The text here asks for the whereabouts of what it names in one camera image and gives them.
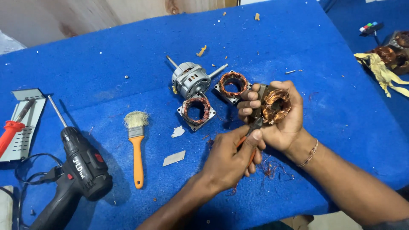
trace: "brush bristles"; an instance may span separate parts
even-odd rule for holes
[[[149,115],[144,112],[140,112],[140,111],[130,112],[124,118],[125,127],[133,128],[137,126],[147,125],[148,117]]]

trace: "pliers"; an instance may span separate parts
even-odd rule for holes
[[[256,129],[261,129],[261,126],[262,126],[262,125],[263,125],[263,118],[262,118],[262,117],[257,118],[257,119],[250,125],[250,129],[249,129],[249,131],[247,132],[246,136],[242,137],[242,138],[239,140],[239,142],[238,142],[238,144],[237,144],[237,146],[236,146],[237,151],[239,151],[239,150],[241,149],[241,146],[243,145],[244,140],[246,140],[246,138],[252,133],[252,131],[254,131],[254,130],[256,130]],[[256,155],[256,150],[253,151],[252,156],[250,157],[249,165],[248,165],[247,167],[249,167],[250,164],[252,163],[253,158],[254,158],[254,155]]]

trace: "wooden wall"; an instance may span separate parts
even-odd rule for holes
[[[0,30],[31,47],[146,18],[235,4],[236,0],[0,0]]]

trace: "hand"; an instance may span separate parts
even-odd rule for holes
[[[263,132],[259,129],[254,130],[244,140],[240,151],[237,152],[236,145],[248,130],[249,126],[244,125],[216,136],[209,157],[200,172],[201,176],[209,181],[212,191],[219,193],[235,186],[243,174],[249,176],[249,173],[254,173],[255,164],[261,163],[261,152],[257,145],[264,149],[265,144],[262,141]],[[247,168],[254,149],[257,149],[256,155]]]
[[[270,86],[278,89],[286,89],[290,94],[291,110],[287,116],[278,124],[263,126],[263,139],[271,147],[285,152],[290,145],[298,138],[303,130],[303,98],[295,89],[292,81],[272,81]],[[252,90],[247,90],[241,97],[243,100],[238,103],[239,118],[248,123],[248,116],[261,106],[257,92],[260,90],[259,84],[254,84]]]

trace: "cordless drill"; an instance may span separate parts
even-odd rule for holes
[[[54,198],[30,226],[31,230],[64,229],[82,196],[97,201],[112,189],[112,176],[98,150],[74,127],[67,126],[52,98],[48,96],[48,99],[64,125],[61,139],[67,160],[56,180]]]

